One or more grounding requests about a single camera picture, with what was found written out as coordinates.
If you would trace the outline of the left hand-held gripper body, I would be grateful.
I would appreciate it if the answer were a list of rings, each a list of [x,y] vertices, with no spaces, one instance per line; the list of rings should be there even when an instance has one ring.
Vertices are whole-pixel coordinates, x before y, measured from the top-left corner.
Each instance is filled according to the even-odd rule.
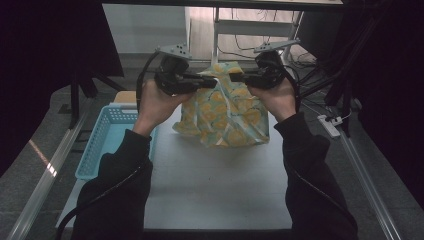
[[[170,96],[191,93],[193,88],[184,79],[184,74],[189,68],[189,61],[192,58],[187,44],[158,46],[155,52],[162,54],[154,77],[157,86]]]

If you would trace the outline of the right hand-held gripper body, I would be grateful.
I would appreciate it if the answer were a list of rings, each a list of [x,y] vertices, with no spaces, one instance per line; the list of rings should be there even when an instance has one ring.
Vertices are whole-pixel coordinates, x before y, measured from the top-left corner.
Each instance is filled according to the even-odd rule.
[[[255,62],[258,69],[248,74],[248,85],[259,89],[271,89],[278,86],[284,79],[296,85],[295,79],[285,69],[278,51],[298,43],[299,40],[295,39],[264,42],[256,47],[254,52],[257,53]]]

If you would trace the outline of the yellow patterned cloth bag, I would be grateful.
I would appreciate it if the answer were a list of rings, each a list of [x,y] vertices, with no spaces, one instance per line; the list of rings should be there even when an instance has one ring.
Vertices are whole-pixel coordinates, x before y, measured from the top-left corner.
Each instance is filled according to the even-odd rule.
[[[200,89],[181,107],[181,120],[173,129],[196,137],[206,147],[247,147],[267,144],[268,111],[243,83],[230,73],[242,73],[237,62],[217,63],[201,72],[218,80],[213,89]]]

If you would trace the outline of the light blue perforated plastic basket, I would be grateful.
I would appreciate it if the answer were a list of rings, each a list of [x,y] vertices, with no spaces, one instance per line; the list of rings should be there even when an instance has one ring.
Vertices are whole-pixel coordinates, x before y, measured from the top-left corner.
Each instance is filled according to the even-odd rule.
[[[135,103],[110,103],[104,106],[92,129],[75,177],[84,181],[96,178],[102,156],[117,150],[125,131],[133,128],[137,117]]]

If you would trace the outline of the person's right hand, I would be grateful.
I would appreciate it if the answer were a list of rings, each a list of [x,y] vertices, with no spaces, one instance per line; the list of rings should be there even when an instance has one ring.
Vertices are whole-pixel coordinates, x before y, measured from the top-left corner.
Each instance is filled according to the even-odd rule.
[[[251,86],[248,87],[248,90],[253,96],[260,99],[277,122],[282,122],[296,114],[294,88],[288,79],[284,79],[278,86],[268,90]]]

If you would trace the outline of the person's left hand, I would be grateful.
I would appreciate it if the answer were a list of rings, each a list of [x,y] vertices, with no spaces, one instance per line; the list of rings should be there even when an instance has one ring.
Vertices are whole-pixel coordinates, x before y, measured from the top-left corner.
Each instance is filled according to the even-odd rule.
[[[139,115],[133,132],[149,137],[152,130],[165,122],[183,102],[194,96],[193,93],[169,96],[160,90],[154,80],[143,84]]]

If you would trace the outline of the white-legged desk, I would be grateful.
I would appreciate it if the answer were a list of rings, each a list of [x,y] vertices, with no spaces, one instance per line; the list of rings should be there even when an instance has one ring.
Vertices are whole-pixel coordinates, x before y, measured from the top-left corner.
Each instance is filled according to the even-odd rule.
[[[292,45],[300,44],[296,37],[299,22],[304,12],[336,12],[345,10],[347,5],[342,0],[101,0],[104,4],[115,5],[147,5],[147,6],[178,6],[178,7],[210,7],[215,10],[213,20],[213,47],[211,62],[218,60],[219,35],[245,35],[286,37],[283,43],[265,44],[257,47],[254,52],[268,51],[271,47],[284,49],[284,57]],[[223,8],[264,9],[278,11],[294,11],[292,23],[259,22],[253,20],[224,20],[220,18]]]

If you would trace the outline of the wooden table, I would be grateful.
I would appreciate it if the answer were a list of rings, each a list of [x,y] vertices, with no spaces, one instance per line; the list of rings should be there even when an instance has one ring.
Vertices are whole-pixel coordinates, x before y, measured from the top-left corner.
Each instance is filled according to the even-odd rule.
[[[120,91],[114,98],[114,103],[135,103],[136,92],[135,91]]]

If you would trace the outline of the black metal stand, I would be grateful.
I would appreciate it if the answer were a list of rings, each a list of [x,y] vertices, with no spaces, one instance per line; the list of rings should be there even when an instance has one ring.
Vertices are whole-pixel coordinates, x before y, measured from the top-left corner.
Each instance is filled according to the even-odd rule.
[[[102,83],[106,84],[107,86],[111,87],[112,89],[116,91],[126,91],[126,88],[119,85],[106,75],[94,71],[90,68],[83,68],[79,67],[75,70],[74,76],[71,80],[70,86],[71,86],[71,121],[69,128],[73,129],[80,116],[80,109],[79,109],[79,90],[83,91],[83,94],[87,98],[95,98],[98,94],[98,89],[94,84],[94,80],[98,79]]]
[[[324,103],[335,106],[342,99],[342,114],[349,115],[355,65],[379,20],[378,13],[368,10],[302,14],[296,37],[300,46],[316,58],[314,71],[321,70],[324,79],[301,92],[301,100],[329,87]]]

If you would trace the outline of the white power strip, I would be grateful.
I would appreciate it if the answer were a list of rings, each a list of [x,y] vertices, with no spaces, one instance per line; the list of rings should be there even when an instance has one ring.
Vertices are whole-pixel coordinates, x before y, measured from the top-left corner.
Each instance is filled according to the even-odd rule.
[[[319,115],[317,119],[325,128],[331,138],[336,138],[340,136],[340,132],[337,129],[337,126],[343,122],[341,117],[329,117],[326,115]]]

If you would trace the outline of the black curtain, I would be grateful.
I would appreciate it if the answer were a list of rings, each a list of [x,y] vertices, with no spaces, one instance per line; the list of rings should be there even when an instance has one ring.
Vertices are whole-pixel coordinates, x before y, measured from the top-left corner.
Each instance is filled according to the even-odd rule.
[[[101,0],[0,0],[0,176],[74,76],[123,74]]]
[[[354,65],[359,121],[424,209],[424,0],[393,0]]]

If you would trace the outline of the aluminium rail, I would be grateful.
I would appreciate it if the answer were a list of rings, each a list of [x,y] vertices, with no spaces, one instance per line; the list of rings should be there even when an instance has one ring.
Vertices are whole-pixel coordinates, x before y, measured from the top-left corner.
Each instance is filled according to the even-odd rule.
[[[402,240],[401,234],[394,223],[391,214],[388,211],[386,204],[377,191],[374,182],[363,163],[357,148],[344,132],[340,134],[340,141],[343,148],[351,162],[351,165],[358,177],[358,180],[365,192],[365,195],[370,203],[371,208],[374,210],[376,218],[387,240]]]
[[[29,141],[36,156],[40,158],[45,165],[44,172],[5,240],[25,240],[27,237],[88,115],[89,113],[87,111],[81,112],[80,118],[77,120],[74,127],[65,132],[51,159],[45,157],[33,140]]]

